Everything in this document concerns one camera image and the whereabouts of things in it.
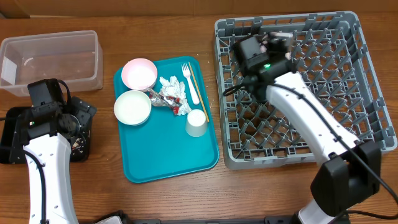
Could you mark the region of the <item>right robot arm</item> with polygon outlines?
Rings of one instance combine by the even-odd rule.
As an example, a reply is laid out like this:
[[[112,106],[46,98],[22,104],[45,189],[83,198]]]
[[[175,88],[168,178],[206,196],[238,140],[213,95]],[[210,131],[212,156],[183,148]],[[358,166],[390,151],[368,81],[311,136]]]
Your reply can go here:
[[[360,142],[309,91],[290,58],[292,36],[250,35],[234,45],[243,85],[257,100],[282,112],[308,144],[319,165],[313,200],[292,223],[334,223],[380,189],[381,150]]]

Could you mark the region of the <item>white bowl with few peanuts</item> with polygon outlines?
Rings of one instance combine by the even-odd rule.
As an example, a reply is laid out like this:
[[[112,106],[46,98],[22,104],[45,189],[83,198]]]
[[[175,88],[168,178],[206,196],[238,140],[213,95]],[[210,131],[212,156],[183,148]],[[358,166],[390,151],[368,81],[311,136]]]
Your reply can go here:
[[[122,68],[121,79],[132,90],[152,88],[157,81],[157,67],[146,58],[135,58]]]

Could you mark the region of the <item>white paper cup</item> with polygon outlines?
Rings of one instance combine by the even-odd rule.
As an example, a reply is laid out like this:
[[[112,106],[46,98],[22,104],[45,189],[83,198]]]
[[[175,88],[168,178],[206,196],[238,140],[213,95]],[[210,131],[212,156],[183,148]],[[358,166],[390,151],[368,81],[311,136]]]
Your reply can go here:
[[[206,133],[207,118],[202,110],[194,109],[187,115],[186,132],[193,137],[200,137]]]

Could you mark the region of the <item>silver red snack wrapper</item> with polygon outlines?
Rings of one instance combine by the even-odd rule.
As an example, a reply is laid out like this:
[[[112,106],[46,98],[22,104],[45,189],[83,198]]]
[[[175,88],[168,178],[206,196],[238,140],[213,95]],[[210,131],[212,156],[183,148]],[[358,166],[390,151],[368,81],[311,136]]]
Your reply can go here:
[[[178,114],[181,106],[180,98],[161,95],[151,88],[146,88],[146,92],[149,93],[149,99],[153,106],[166,106],[169,107],[175,115]]]

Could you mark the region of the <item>white round plate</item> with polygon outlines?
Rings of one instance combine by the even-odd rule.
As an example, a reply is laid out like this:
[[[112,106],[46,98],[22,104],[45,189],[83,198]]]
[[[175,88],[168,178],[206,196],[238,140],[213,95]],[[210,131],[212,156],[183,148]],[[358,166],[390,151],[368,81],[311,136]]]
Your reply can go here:
[[[291,59],[293,34],[286,32],[267,32],[260,40],[260,51],[269,55],[283,55]]]

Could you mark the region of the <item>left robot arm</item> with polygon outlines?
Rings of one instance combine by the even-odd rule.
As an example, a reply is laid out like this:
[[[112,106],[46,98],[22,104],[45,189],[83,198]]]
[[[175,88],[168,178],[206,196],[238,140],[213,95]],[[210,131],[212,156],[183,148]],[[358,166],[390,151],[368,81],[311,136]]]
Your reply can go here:
[[[70,163],[88,158],[97,109],[78,97],[25,110],[17,122],[18,145],[29,169],[30,223],[77,223]]]

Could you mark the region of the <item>white bowl with rice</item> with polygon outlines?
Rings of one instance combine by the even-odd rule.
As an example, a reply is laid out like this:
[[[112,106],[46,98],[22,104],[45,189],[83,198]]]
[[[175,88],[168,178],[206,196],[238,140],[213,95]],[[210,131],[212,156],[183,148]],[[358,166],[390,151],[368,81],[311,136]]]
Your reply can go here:
[[[116,99],[114,115],[123,124],[137,126],[147,121],[151,109],[152,104],[145,93],[129,90]]]

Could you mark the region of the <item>white tissue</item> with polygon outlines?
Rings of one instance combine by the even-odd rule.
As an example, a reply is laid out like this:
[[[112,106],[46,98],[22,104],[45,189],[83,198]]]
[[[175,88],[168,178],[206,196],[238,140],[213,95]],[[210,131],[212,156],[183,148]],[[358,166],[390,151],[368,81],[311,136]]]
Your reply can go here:
[[[184,82],[179,82],[176,76],[171,76],[169,80],[166,80],[164,77],[160,77],[159,81],[162,84],[160,94],[164,96],[172,96],[180,102],[180,106],[177,111],[174,110],[174,114],[178,116],[189,114],[192,109],[187,101]]]

